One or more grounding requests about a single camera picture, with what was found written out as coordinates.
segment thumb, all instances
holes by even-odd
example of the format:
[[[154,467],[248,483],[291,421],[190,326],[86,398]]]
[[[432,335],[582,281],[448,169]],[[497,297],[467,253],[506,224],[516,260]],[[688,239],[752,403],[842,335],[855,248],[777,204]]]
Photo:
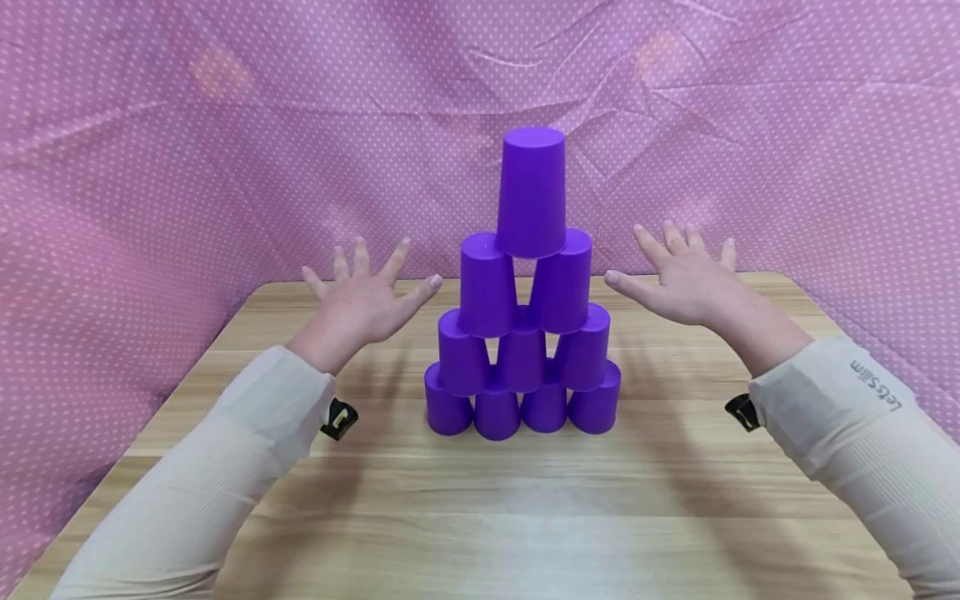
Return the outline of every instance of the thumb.
[[[420,310],[420,307],[433,298],[434,294],[437,293],[437,290],[439,290],[443,284],[444,280],[439,275],[430,276],[421,281],[420,285],[416,288],[401,296],[399,304],[403,322],[406,323],[410,321],[410,319],[417,314],[417,311]]]
[[[636,277],[626,276],[619,271],[607,271],[604,281],[613,290],[627,298],[636,300],[644,308],[659,313],[663,305],[666,292],[659,285],[640,281]]]

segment stacked cups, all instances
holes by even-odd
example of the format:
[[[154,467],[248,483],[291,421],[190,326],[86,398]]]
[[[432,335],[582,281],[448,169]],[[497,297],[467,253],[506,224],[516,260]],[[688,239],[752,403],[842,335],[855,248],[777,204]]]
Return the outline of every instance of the stacked cups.
[[[455,435],[473,422],[500,441],[521,421],[551,433],[567,417],[591,434],[613,427],[620,370],[607,358],[610,314],[589,302],[589,235],[566,227],[564,161],[560,132],[504,137],[496,233],[461,244],[460,308],[441,316],[440,362],[423,378],[427,423],[437,433]],[[537,259],[529,305],[516,301],[514,258]],[[560,335],[552,359],[546,333]],[[485,338],[498,339],[494,366]]]

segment arm sleeve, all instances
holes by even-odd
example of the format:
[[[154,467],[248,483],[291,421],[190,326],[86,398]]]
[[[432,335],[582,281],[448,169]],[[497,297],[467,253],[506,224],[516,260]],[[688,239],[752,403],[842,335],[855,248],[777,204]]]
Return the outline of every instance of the arm sleeve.
[[[256,357],[86,541],[51,598],[208,598],[263,494],[305,456],[334,378],[283,347]]]
[[[960,599],[960,450],[848,339],[814,342],[750,383],[760,422],[863,521],[915,598]]]

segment wooden table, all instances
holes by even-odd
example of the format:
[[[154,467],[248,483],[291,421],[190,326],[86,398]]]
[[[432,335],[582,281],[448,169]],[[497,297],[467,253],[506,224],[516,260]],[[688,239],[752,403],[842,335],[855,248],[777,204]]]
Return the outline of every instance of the wooden table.
[[[812,335],[840,333],[789,279],[743,277]],[[530,280],[517,287],[527,297]],[[359,423],[341,442],[318,437],[267,494],[230,551],[218,597],[909,597],[842,503],[764,431],[748,434],[724,413],[748,374],[719,338],[664,321],[599,278],[591,293],[612,314],[610,356],[624,375],[613,431],[521,428],[499,444],[472,429],[433,434],[422,374],[437,360],[437,319],[458,302],[459,282],[447,281],[341,373],[338,395]],[[113,505],[315,306],[303,284],[254,293],[12,598],[46,598]]]

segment black clip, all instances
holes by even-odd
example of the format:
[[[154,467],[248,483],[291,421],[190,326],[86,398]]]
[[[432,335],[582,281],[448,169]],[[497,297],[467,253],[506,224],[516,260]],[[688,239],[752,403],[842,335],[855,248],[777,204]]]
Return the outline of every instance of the black clip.
[[[347,433],[347,430],[360,419],[360,413],[355,408],[341,402],[334,397],[330,401],[330,409],[326,415],[326,424],[321,425],[320,430],[334,440],[340,440]]]
[[[724,410],[733,415],[747,431],[760,428],[760,419],[756,416],[756,407],[749,394],[741,394],[727,402]]]

